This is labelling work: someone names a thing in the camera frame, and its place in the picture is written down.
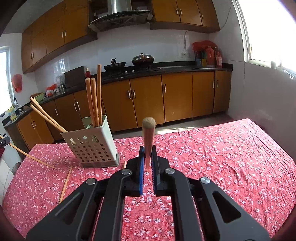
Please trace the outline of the lower wooden kitchen cabinets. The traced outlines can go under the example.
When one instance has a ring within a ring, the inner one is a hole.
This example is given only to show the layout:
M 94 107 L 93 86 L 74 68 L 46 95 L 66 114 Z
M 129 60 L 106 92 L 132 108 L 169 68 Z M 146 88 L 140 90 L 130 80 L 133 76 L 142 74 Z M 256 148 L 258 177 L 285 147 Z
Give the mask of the lower wooden kitchen cabinets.
M 147 116 L 160 125 L 227 111 L 230 88 L 231 71 L 225 70 L 126 79 L 102 86 L 102 111 L 112 132 L 140 128 Z M 86 90 L 62 94 L 42 107 L 67 131 L 80 130 L 82 118 L 90 116 Z M 35 111 L 28 111 L 5 126 L 18 148 L 27 152 L 36 144 L 52 144 L 63 139 Z

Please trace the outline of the yellow detergent bottle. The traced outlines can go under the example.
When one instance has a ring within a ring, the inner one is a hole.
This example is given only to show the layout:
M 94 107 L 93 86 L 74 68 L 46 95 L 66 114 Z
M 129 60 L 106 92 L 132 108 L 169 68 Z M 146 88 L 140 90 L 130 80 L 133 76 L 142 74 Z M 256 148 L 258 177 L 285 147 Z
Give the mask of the yellow detergent bottle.
M 16 115 L 15 107 L 13 105 L 7 110 L 7 113 L 11 121 L 16 119 L 17 115 Z

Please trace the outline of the left window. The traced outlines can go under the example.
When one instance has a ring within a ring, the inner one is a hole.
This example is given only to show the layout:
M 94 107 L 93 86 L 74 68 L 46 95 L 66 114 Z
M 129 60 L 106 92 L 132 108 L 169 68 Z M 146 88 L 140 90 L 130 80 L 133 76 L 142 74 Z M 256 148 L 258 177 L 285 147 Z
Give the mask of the left window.
M 11 84 L 10 50 L 8 46 L 1 47 L 1 114 L 14 104 L 14 93 Z

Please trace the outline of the window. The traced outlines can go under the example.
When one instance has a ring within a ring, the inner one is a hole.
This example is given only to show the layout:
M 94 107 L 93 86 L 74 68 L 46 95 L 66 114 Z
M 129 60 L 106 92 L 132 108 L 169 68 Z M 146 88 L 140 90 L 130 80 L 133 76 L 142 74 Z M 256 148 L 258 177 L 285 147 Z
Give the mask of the window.
M 8 46 L 1 47 L 1 114 L 14 104 L 14 93 L 11 84 L 10 50 Z
M 281 1 L 232 1 L 242 35 L 244 60 L 295 79 L 295 19 Z

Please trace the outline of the green basin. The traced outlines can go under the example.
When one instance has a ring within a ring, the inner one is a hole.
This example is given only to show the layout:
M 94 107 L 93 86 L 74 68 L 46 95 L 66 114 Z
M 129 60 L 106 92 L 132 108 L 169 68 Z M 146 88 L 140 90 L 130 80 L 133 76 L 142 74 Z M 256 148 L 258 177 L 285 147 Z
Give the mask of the green basin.
M 31 98 L 36 99 L 37 102 L 41 102 L 44 98 L 46 98 L 46 94 L 44 92 L 36 93 L 31 95 Z

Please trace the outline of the red white packages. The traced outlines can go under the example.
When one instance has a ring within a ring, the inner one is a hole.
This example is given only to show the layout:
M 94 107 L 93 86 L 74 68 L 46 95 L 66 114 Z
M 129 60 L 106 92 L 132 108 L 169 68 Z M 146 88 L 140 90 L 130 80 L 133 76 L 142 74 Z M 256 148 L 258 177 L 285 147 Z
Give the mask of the red white packages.
M 53 84 L 52 86 L 46 88 L 45 95 L 48 96 L 48 97 L 50 97 L 50 96 L 53 96 L 55 93 L 57 93 L 57 92 L 59 92 L 59 91 L 60 91 L 60 88 L 59 88 L 59 86 L 55 83 L 55 84 Z

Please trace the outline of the perforated green utensil holder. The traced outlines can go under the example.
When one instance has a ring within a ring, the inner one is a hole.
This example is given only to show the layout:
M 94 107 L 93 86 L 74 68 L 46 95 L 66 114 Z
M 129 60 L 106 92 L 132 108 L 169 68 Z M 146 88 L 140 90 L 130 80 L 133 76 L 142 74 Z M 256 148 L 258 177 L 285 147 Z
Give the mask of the perforated green utensil holder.
M 120 155 L 115 146 L 107 116 L 103 124 L 91 127 L 91 118 L 84 118 L 88 128 L 62 133 L 62 137 L 82 168 L 106 168 L 119 165 Z

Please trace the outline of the dark cutting board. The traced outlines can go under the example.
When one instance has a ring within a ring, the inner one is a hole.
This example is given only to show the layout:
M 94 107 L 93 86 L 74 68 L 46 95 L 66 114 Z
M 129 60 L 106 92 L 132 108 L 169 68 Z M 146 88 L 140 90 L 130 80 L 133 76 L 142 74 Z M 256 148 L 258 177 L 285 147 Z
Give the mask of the dark cutting board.
M 64 73 L 65 87 L 70 88 L 81 85 L 85 82 L 84 67 L 80 66 Z

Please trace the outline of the small red bottle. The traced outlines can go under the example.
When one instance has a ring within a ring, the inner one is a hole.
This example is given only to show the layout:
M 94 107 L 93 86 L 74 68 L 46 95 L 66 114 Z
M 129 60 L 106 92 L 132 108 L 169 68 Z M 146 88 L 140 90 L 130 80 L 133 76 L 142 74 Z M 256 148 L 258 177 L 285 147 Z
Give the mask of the small red bottle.
M 91 73 L 90 73 L 89 69 L 86 68 L 85 70 L 86 70 L 86 71 L 85 71 L 85 77 L 86 77 L 86 78 L 90 78 L 90 77 L 91 77 Z

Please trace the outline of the red condiment bottle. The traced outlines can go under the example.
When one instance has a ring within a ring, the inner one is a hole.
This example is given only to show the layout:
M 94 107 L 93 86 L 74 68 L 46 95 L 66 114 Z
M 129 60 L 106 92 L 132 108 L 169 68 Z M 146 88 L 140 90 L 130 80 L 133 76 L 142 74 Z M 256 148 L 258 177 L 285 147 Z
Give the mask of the red condiment bottle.
M 222 55 L 221 55 L 219 50 L 217 50 L 215 52 L 215 58 L 216 58 L 216 67 L 217 68 L 222 68 L 222 65 L 223 65 L 222 64 Z

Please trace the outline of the black wok with lid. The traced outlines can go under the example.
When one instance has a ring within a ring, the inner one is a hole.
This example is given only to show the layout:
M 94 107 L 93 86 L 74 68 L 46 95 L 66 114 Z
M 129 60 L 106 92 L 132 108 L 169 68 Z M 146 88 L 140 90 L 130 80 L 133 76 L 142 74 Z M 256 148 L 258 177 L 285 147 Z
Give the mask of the black wok with lid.
M 147 68 L 151 66 L 153 62 L 154 62 L 154 57 L 144 53 L 141 53 L 140 55 L 135 56 L 132 59 L 132 64 L 139 68 Z

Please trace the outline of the red bag on counter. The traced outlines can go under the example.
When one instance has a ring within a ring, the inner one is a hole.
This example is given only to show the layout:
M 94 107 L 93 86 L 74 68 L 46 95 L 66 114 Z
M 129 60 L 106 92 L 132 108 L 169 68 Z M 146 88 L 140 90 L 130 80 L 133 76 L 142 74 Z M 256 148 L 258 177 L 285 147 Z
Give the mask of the red bag on counter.
M 205 51 L 209 46 L 212 49 L 217 47 L 217 45 L 214 42 L 212 42 L 210 40 L 203 40 L 203 41 L 199 41 L 199 42 L 194 42 L 192 44 L 192 49 L 194 52 L 201 52 L 201 51 Z

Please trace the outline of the right window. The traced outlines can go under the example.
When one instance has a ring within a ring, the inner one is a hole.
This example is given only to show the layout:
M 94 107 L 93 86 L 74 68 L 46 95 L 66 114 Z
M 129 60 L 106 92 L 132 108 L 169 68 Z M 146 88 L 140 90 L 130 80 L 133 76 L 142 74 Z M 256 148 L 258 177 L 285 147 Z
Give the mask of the right window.
M 242 35 L 244 60 L 295 79 L 295 19 L 281 1 L 232 1 Z

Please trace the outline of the red plastic bag on wall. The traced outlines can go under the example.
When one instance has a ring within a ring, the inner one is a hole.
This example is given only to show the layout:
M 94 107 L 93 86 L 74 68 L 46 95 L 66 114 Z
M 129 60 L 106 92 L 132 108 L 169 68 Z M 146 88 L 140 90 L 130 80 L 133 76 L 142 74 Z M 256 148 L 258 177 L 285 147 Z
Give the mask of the red plastic bag on wall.
M 23 78 L 21 74 L 15 74 L 11 78 L 11 83 L 16 93 L 20 93 L 22 91 Z

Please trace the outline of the upper wooden wall cabinets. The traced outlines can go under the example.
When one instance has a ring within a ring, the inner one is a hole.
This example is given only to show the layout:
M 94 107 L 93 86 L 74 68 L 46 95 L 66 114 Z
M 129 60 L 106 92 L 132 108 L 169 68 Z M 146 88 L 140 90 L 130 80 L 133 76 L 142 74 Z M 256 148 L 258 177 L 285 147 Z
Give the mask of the upper wooden wall cabinets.
M 22 33 L 23 73 L 96 40 L 97 33 L 146 23 L 152 30 L 220 30 L 212 1 L 62 1 Z

